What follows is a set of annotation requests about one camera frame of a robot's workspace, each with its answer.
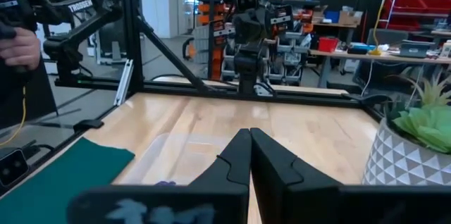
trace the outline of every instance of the clear plastic container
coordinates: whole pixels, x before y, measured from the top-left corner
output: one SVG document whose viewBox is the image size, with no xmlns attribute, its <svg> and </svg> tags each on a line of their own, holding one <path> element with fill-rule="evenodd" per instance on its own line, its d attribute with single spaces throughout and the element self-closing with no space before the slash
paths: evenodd
<svg viewBox="0 0 451 224">
<path fill-rule="evenodd" d="M 233 137 L 165 133 L 159 135 L 119 182 L 154 185 L 174 181 L 188 185 L 202 174 Z"/>
</svg>

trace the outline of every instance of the cardboard box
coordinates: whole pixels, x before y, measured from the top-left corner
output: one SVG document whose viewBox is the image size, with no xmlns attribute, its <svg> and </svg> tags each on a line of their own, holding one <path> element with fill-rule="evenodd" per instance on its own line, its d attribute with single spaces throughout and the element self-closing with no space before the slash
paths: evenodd
<svg viewBox="0 0 451 224">
<path fill-rule="evenodd" d="M 353 12 L 340 11 L 340 19 L 338 21 L 338 24 L 360 25 L 363 14 L 364 13 L 361 11 L 353 11 Z"/>
<path fill-rule="evenodd" d="M 312 22 L 320 23 L 324 19 L 324 11 L 327 9 L 327 5 L 325 6 L 316 6 L 313 9 Z"/>
</svg>

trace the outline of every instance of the white label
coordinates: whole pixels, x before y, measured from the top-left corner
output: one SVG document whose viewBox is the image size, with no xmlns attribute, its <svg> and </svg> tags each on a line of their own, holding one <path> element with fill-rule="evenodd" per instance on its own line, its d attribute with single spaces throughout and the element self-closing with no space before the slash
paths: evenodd
<svg viewBox="0 0 451 224">
<path fill-rule="evenodd" d="M 81 1 L 72 5 L 69 5 L 69 9 L 72 13 L 77 12 L 79 10 L 85 9 L 85 8 L 89 8 L 90 6 L 92 6 L 92 1 L 91 0 L 85 0 L 85 1 Z"/>
</svg>

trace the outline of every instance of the black clamp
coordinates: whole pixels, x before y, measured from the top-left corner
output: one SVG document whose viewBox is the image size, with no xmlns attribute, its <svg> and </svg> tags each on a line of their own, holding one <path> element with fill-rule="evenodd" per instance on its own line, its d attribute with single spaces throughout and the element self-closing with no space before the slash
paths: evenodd
<svg viewBox="0 0 451 224">
<path fill-rule="evenodd" d="M 104 122 L 102 122 L 101 120 L 85 119 L 85 120 L 81 120 L 80 122 L 76 123 L 73 126 L 73 131 L 75 133 L 83 132 L 83 131 L 89 130 L 89 129 L 99 129 L 102 126 L 104 126 Z"/>
</svg>

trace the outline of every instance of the chair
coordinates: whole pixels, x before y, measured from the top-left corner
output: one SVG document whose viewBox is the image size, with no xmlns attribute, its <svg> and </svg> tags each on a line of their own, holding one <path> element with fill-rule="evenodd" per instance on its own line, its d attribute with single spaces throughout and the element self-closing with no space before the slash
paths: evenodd
<svg viewBox="0 0 451 224">
<path fill-rule="evenodd" d="M 366 41 L 367 44 L 375 44 L 373 31 L 373 29 L 369 30 L 369 36 Z M 409 33 L 400 30 L 377 29 L 376 37 L 378 38 L 379 44 L 398 44 L 402 42 L 402 40 L 408 39 Z M 412 93 L 412 85 L 406 80 L 400 79 L 398 77 L 392 77 L 387 80 L 387 76 L 401 75 L 410 66 L 417 65 L 408 63 L 387 63 L 374 61 L 371 81 L 367 89 L 382 92 L 402 92 L 405 94 Z M 355 71 L 352 81 L 358 84 L 363 89 L 368 82 L 370 69 L 370 61 L 360 61 L 360 64 Z"/>
</svg>

